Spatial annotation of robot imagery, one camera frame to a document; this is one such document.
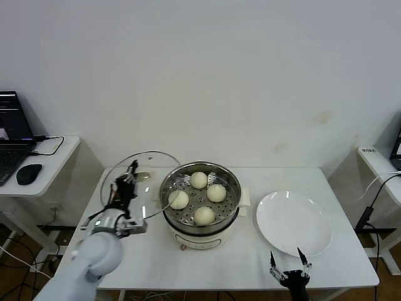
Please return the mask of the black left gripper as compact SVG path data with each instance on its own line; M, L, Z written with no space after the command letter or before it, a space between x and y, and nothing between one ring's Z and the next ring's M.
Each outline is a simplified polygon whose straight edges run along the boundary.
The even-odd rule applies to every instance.
M107 209L119 209L123 212L129 212L129 206L136 195L136 170L138 161L134 160L126 170L125 175L121 175L110 185L109 200Z

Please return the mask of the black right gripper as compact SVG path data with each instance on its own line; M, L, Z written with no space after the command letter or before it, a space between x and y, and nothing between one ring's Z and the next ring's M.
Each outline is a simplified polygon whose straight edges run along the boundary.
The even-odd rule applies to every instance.
M306 285L309 283L312 263L307 260L305 254L300 250L300 248L297 248L297 251L303 265L302 270L281 272L276 266L273 252L270 251L269 271L277 281L280 281L280 284L283 287L289 290L292 301L309 301Z

